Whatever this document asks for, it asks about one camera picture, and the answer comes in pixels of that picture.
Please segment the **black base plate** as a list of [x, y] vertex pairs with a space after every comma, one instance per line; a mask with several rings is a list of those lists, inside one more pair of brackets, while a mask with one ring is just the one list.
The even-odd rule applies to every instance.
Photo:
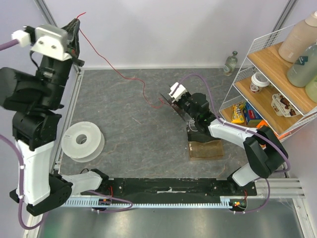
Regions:
[[238, 187], [232, 181], [217, 178], [109, 178], [96, 192], [129, 199], [128, 196], [154, 194], [201, 194], [212, 196], [256, 196], [254, 182]]

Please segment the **white paper cup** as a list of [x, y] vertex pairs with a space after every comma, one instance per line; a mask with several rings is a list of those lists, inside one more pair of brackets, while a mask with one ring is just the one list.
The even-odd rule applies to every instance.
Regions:
[[250, 90], [253, 93], [258, 93], [269, 84], [270, 82], [261, 72], [256, 72], [251, 76]]

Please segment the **light green bottle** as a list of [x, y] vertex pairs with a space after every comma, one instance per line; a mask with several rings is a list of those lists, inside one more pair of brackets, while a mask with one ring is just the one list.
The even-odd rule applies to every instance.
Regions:
[[307, 96], [317, 103], [317, 76], [315, 76], [306, 86], [305, 92]]

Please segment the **yellow candy bag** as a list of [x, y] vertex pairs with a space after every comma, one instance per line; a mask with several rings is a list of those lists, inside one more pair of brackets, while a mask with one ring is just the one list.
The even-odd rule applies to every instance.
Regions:
[[233, 104], [232, 106], [232, 117], [231, 122], [234, 124], [243, 124], [244, 117], [241, 112], [242, 105], [241, 104]]

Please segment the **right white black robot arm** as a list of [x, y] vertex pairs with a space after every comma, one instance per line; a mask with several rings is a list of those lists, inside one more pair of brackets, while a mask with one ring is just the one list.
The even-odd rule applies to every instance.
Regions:
[[185, 91], [170, 93], [170, 96], [173, 103], [194, 120], [200, 133], [245, 149], [248, 162], [229, 176], [226, 187], [230, 194], [238, 195], [248, 183], [268, 178], [288, 159], [286, 150], [269, 127], [252, 129], [218, 119], [210, 111], [206, 95], [202, 93]]

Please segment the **glass bottle green cap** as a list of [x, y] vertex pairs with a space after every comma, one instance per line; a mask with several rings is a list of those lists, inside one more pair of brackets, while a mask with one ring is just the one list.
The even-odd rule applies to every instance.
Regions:
[[232, 73], [237, 65], [237, 62], [238, 62], [237, 55], [238, 55], [238, 52], [233, 51], [232, 55], [226, 59], [225, 65], [223, 67], [223, 74], [224, 75], [226, 75], [226, 76], [232, 75]]

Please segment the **orange snack box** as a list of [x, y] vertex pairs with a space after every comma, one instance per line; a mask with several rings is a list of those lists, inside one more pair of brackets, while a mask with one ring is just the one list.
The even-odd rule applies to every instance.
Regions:
[[256, 128], [257, 128], [257, 129], [260, 129], [260, 128], [264, 127], [264, 126], [270, 127], [270, 126], [268, 125], [268, 123], [267, 123], [265, 120], [262, 120], [262, 121], [256, 126]]

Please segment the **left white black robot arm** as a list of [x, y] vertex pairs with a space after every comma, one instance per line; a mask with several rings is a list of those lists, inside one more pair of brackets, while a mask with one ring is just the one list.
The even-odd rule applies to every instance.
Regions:
[[63, 108], [61, 99], [72, 66], [84, 64], [79, 59], [79, 28], [77, 18], [61, 28], [50, 24], [25, 26], [0, 47], [31, 46], [31, 53], [42, 55], [33, 75], [10, 67], [0, 70], [0, 105], [14, 111], [13, 148], [19, 160], [19, 184], [9, 195], [26, 205], [32, 216], [60, 207], [74, 194], [94, 191], [103, 195], [109, 188], [108, 176], [98, 169], [74, 176], [50, 172], [50, 156], [61, 119], [56, 111]]

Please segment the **green liquid bottle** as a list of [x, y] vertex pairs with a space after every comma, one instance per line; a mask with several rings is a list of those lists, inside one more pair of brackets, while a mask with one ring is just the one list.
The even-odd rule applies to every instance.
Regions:
[[310, 45], [287, 71], [289, 82], [305, 87], [317, 75], [317, 43]]

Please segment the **white pudding cup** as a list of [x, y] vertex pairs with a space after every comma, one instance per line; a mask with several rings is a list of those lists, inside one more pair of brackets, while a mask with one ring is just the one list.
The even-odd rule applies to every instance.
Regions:
[[272, 95], [271, 107], [279, 117], [295, 117], [300, 113], [292, 106], [292, 104], [280, 93]]

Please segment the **beige plastic bottle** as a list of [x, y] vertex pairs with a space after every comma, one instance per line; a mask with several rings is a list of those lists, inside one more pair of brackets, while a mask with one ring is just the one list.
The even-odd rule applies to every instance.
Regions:
[[278, 53], [287, 62], [294, 63], [307, 47], [317, 41], [317, 12], [298, 22], [280, 46]]

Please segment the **dark grey cable spool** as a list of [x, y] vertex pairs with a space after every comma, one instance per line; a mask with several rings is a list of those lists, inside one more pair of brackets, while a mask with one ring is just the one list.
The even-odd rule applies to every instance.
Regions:
[[173, 110], [182, 118], [183, 121], [189, 122], [191, 120], [191, 117], [185, 113], [185, 111], [181, 108], [179, 108], [176, 104], [172, 102], [172, 99], [167, 97], [165, 94], [160, 94], [163, 98], [163, 101], [167, 103], [169, 106], [173, 108]]

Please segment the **blue snack box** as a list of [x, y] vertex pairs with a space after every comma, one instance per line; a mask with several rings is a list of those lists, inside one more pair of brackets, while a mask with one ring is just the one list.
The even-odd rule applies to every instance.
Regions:
[[243, 116], [246, 125], [250, 127], [256, 127], [263, 120], [261, 115], [248, 102], [243, 104]]

